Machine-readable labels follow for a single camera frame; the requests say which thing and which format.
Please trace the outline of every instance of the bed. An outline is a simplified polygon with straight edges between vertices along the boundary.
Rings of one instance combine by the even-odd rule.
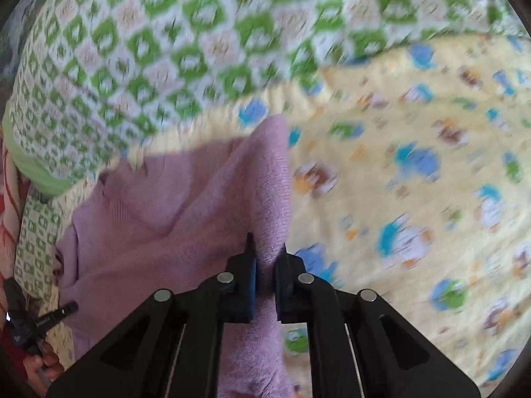
[[[531,333],[531,46],[512,28],[509,36],[427,35],[304,74],[176,121],[121,156],[141,163],[144,154],[249,133],[283,113],[293,174],[288,251],[338,288],[374,288],[488,396]],[[60,237],[99,172],[118,159],[48,204],[29,204],[59,217],[51,232]],[[18,279],[31,284],[24,264],[35,260],[21,249],[17,261]],[[46,311],[57,289],[44,284],[27,290]],[[49,339],[71,365],[67,328]],[[304,325],[286,327],[283,339],[296,391],[311,396]]]

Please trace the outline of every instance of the cartoon print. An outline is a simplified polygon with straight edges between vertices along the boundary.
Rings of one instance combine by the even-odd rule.
[[[528,70],[516,69],[516,78],[520,86],[525,89],[531,89],[531,74]]]
[[[531,128],[531,121],[524,116],[520,117],[520,124],[522,124],[522,127]]]
[[[475,211],[476,218],[484,228],[492,233],[498,232],[503,210],[500,192],[495,186],[485,184],[476,191],[476,196],[481,200],[481,205]]]
[[[324,83],[314,75],[302,75],[299,82],[302,89],[310,96],[319,94],[324,86]]]
[[[240,107],[238,119],[242,127],[255,126],[262,121],[269,110],[260,99],[252,99],[246,107]]]
[[[352,241],[355,237],[366,236],[368,228],[359,228],[351,215],[346,215],[339,220],[339,227],[344,231],[347,240]]]
[[[300,137],[301,137],[301,129],[299,129],[299,127],[295,127],[291,129],[291,131],[289,132],[289,137],[288,137],[288,147],[293,148],[297,144]]]
[[[522,244],[512,258],[512,272],[517,278],[525,278],[527,267],[531,264],[531,243]]]
[[[389,100],[379,93],[364,94],[358,100],[358,105],[362,107],[362,112],[365,112],[369,107],[372,109],[385,109],[388,104]]]
[[[355,150],[354,152],[352,153],[352,155],[348,158],[351,162],[354,162],[356,160],[361,160],[363,159],[364,157],[366,157],[367,155],[367,146],[362,144],[362,145],[359,145]]]
[[[509,124],[501,116],[500,111],[498,111],[497,109],[493,109],[493,108],[489,109],[485,113],[485,116],[489,120],[490,124],[497,127],[504,133],[510,133],[512,131],[511,126],[509,126]]]
[[[416,103],[423,102],[428,103],[433,100],[433,93],[426,84],[417,84],[406,93],[402,94],[399,98],[401,102]]]
[[[516,155],[511,152],[507,152],[502,156],[502,160],[503,165],[505,166],[507,177],[515,184],[521,182],[524,175],[522,172],[522,166],[517,160]]]
[[[364,131],[365,126],[358,121],[334,122],[330,127],[328,134],[337,137],[341,141],[349,141],[359,138]]]
[[[323,162],[301,166],[294,175],[294,188],[301,194],[311,193],[318,198],[325,195],[337,184],[337,173]]]
[[[396,263],[402,263],[406,268],[413,268],[429,251],[433,241],[433,231],[429,228],[406,226],[408,219],[408,214],[400,215],[380,231],[376,248],[382,257],[385,269]]]
[[[453,103],[461,105],[465,111],[472,111],[477,108],[477,103],[464,97],[457,97]]]
[[[480,74],[473,69],[469,69],[466,66],[461,66],[457,73],[459,78],[474,90],[478,90],[483,86],[483,82],[480,80]]]
[[[501,256],[499,251],[499,249],[495,250],[495,252],[489,255],[487,260],[485,260],[485,271],[487,271],[487,275],[490,279],[496,283],[501,279]]]
[[[494,367],[487,373],[487,381],[498,380],[509,369],[510,363],[514,358],[516,350],[509,349],[500,353],[497,357]]]
[[[494,75],[492,75],[492,79],[494,79],[496,83],[500,84],[503,87],[504,95],[516,94],[516,92],[511,86],[511,82],[509,82],[509,79],[507,78],[505,70],[497,71]]]
[[[437,137],[450,146],[464,146],[468,143],[468,132],[457,127],[450,118],[437,120],[432,127],[437,132]]]
[[[323,244],[314,244],[311,247],[303,248],[297,251],[295,255],[303,260],[307,273],[329,283],[333,282],[337,262],[332,262],[328,267],[325,266],[325,246]]]
[[[497,335],[511,318],[509,303],[505,298],[500,298],[490,308],[483,327],[491,335]]]
[[[399,168],[399,179],[405,180],[416,173],[430,182],[439,179],[439,155],[428,148],[415,148],[416,142],[400,146],[395,152],[395,165]]]
[[[520,54],[523,52],[522,46],[520,45],[520,41],[518,40],[517,37],[515,37],[515,36],[507,36],[507,40],[512,45],[512,47],[514,47],[515,51],[517,51]]]
[[[420,70],[428,70],[437,67],[437,64],[432,62],[434,50],[428,45],[416,43],[411,45],[407,51],[416,68]]]
[[[443,212],[442,215],[446,218],[446,221],[448,222],[446,228],[448,230],[453,230],[457,223],[461,221],[463,218],[463,212],[460,209],[448,207]]]
[[[297,328],[289,331],[284,338],[284,345],[292,356],[309,352],[310,347],[306,328]]]
[[[439,311],[455,310],[465,304],[466,287],[461,280],[445,279],[433,288],[430,300]]]

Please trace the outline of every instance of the pink sweater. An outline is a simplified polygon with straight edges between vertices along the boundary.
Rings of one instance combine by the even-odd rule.
[[[266,290],[253,323],[225,325],[218,396],[293,396],[270,286],[290,218],[287,139],[275,116],[249,138],[100,176],[57,244],[60,299],[79,304],[65,322],[77,358],[157,289],[188,291],[223,271],[253,232]]]

